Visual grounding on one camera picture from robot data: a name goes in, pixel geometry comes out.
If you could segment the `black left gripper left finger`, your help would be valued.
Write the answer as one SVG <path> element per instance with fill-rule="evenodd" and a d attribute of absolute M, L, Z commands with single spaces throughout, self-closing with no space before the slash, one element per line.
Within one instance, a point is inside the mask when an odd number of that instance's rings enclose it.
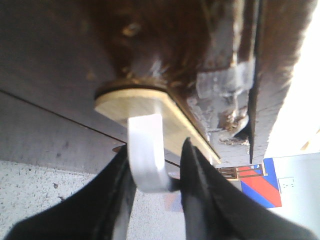
<path fill-rule="evenodd" d="M 136 193 L 123 145 L 85 187 L 15 224 L 7 240 L 125 240 Z"/>

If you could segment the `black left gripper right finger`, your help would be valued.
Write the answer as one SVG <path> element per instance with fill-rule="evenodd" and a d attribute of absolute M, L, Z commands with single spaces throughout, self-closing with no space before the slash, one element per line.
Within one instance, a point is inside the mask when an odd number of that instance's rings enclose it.
<path fill-rule="evenodd" d="M 307 228 L 262 207 L 225 179 L 187 138 L 180 161 L 188 240 L 316 240 Z"/>

